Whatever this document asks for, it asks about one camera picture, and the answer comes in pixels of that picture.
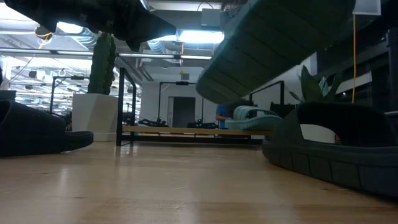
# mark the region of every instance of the potted plant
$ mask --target potted plant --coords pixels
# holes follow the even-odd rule
[[[115,58],[112,35],[100,33],[94,47],[88,92],[73,96],[73,130],[93,132],[94,141],[116,140],[118,99],[109,96]]]
[[[299,97],[292,91],[289,91],[289,93],[300,103],[314,101],[333,102],[335,100],[336,91],[343,81],[342,75],[338,73],[333,80],[333,84],[329,88],[327,78],[322,77],[321,81],[318,82],[310,74],[306,66],[303,66],[299,80],[301,82],[303,97]],[[311,124],[301,124],[301,129],[305,139],[318,142],[335,143],[335,133],[327,128]]]

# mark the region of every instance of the wooden floor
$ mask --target wooden floor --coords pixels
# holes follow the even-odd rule
[[[0,223],[398,223],[397,205],[268,164],[256,148],[94,144],[0,159]]]

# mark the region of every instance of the white wall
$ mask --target white wall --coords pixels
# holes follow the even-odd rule
[[[313,54],[309,58],[305,59],[300,65],[295,66],[277,78],[269,81],[259,89],[283,80],[285,81],[285,104],[298,104],[299,102],[290,95],[289,91],[302,97],[301,84],[298,75],[301,74],[303,65],[308,68],[311,75],[316,75],[318,73],[317,54]],[[266,90],[260,91],[259,93],[253,94],[253,101],[258,105],[258,107],[269,110],[271,102],[280,103],[280,85],[275,85]]]
[[[195,116],[201,118],[201,99],[202,97],[196,92],[195,85],[177,86],[175,84],[163,84],[162,96],[160,99],[160,117],[167,120],[167,110],[170,96],[195,97]],[[142,83],[142,98],[140,117],[146,119],[157,118],[157,108],[159,102],[159,83],[144,82]],[[203,119],[205,122],[214,122],[216,118],[216,104],[204,100],[203,103]]]

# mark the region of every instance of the slide sandal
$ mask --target slide sandal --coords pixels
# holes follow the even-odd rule
[[[253,114],[253,111],[257,115],[248,118],[250,114]],[[281,122],[282,118],[272,111],[262,110],[255,106],[239,106],[234,110],[233,119],[225,121],[225,127],[235,130],[268,131],[273,130]]]
[[[197,92],[217,104],[244,97],[332,44],[355,0],[249,0],[225,27]]]
[[[89,131],[65,132],[62,118],[11,100],[0,101],[0,156],[72,151],[93,143]]]
[[[341,144],[304,140],[300,124],[336,133]],[[384,114],[338,103],[300,105],[276,128],[262,153],[269,162],[310,177],[375,194],[398,196],[398,145]]]

